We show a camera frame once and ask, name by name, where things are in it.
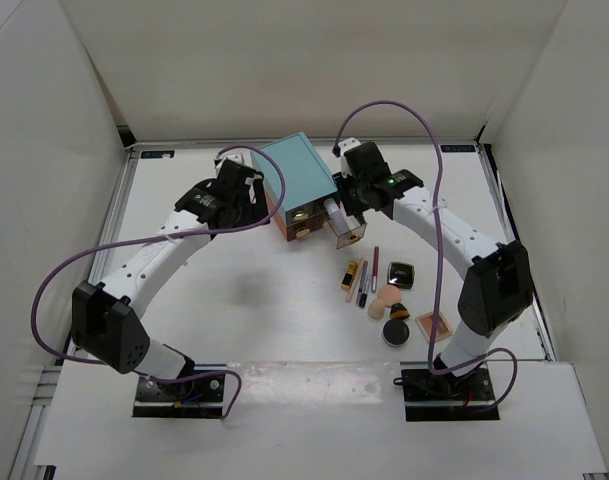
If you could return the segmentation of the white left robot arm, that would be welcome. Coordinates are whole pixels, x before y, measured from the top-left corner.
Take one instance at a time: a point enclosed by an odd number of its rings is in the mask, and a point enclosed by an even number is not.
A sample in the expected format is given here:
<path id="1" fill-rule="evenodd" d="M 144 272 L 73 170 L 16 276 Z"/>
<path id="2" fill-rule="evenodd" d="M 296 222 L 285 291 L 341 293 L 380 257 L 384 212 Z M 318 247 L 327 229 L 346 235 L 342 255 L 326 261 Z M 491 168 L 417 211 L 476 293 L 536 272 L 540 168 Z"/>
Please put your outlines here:
<path id="1" fill-rule="evenodd" d="M 153 379 L 174 400 L 192 394 L 194 361 L 152 339 L 142 318 L 156 294 L 218 231 L 252 225 L 268 214 L 261 172 L 225 159 L 212 179 L 189 189 L 160 227 L 160 241 L 135 255 L 97 284 L 72 294 L 73 343 L 121 374 Z"/>

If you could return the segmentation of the lavender lipstick tube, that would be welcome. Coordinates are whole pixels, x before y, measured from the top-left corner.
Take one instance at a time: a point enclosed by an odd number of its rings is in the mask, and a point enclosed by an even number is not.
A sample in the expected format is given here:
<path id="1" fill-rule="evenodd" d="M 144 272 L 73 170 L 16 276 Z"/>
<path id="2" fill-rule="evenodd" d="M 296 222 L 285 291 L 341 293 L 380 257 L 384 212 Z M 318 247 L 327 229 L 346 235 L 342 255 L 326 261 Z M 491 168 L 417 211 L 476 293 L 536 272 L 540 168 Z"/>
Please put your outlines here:
<path id="1" fill-rule="evenodd" d="M 342 236 L 350 230 L 345 217 L 336 201 L 333 198 L 328 198 L 324 201 L 324 207 L 328 214 L 332 227 L 338 236 Z"/>

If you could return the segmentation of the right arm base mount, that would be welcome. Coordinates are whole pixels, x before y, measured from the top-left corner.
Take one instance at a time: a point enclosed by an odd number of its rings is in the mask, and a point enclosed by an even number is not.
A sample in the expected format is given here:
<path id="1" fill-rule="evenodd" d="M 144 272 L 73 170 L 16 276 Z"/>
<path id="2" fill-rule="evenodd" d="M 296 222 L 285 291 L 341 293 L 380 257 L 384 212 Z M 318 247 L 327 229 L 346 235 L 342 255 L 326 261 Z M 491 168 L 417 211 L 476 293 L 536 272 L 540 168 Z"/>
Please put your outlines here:
<path id="1" fill-rule="evenodd" d="M 407 422 L 497 421 L 500 419 L 489 371 L 466 376 L 433 376 L 427 369 L 404 369 L 393 379 L 402 388 Z"/>

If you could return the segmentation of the teal and orange drawer box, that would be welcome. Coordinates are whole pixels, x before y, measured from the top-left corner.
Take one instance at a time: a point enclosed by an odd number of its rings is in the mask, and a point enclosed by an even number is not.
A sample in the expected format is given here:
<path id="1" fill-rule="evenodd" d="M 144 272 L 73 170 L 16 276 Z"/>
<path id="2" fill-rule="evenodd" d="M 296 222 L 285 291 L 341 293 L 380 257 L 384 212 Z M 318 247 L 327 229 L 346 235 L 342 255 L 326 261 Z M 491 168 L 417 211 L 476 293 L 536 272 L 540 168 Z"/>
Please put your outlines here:
<path id="1" fill-rule="evenodd" d="M 274 216 L 286 241 L 322 228 L 328 218 L 324 202 L 339 200 L 332 173 L 305 133 L 276 140 L 251 154 L 252 167 L 264 175 L 269 208 L 281 201 Z"/>

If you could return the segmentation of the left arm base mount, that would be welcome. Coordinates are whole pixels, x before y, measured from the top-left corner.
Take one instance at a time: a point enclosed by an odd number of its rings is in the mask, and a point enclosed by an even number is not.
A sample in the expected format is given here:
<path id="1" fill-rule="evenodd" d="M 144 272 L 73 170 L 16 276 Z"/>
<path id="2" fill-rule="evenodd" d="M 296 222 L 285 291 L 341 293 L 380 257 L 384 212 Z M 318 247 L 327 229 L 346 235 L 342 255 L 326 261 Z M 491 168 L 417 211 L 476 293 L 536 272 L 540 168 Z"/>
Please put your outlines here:
<path id="1" fill-rule="evenodd" d="M 181 384 L 158 384 L 140 378 L 135 389 L 134 418 L 218 419 L 224 413 L 224 365 L 198 365 L 193 374 L 206 378 Z"/>

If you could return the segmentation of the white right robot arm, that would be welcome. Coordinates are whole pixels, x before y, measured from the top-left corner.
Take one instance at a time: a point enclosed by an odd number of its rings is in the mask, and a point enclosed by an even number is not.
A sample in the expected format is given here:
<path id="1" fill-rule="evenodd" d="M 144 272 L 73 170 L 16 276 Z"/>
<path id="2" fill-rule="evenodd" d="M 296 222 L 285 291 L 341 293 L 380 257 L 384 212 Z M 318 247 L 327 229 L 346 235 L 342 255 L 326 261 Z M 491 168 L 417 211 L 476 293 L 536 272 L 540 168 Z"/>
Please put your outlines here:
<path id="1" fill-rule="evenodd" d="M 348 215 L 373 210 L 410 229 L 432 246 L 440 264 L 449 263 L 463 284 L 460 323 L 448 345 L 430 352 L 433 387 L 454 400 L 470 384 L 469 374 L 492 351 L 496 339 L 533 303 L 533 280 L 526 248 L 501 243 L 440 205 L 436 191 L 406 169 L 391 171 L 378 146 L 355 138 L 334 146 L 341 162 L 334 181 Z"/>

